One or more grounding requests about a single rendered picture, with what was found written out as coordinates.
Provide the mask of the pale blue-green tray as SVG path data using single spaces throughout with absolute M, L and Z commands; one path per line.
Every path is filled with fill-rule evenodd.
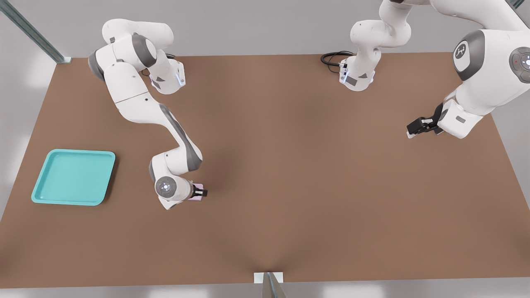
M 53 149 L 32 191 L 32 202 L 97 206 L 104 201 L 116 156 L 111 151 Z

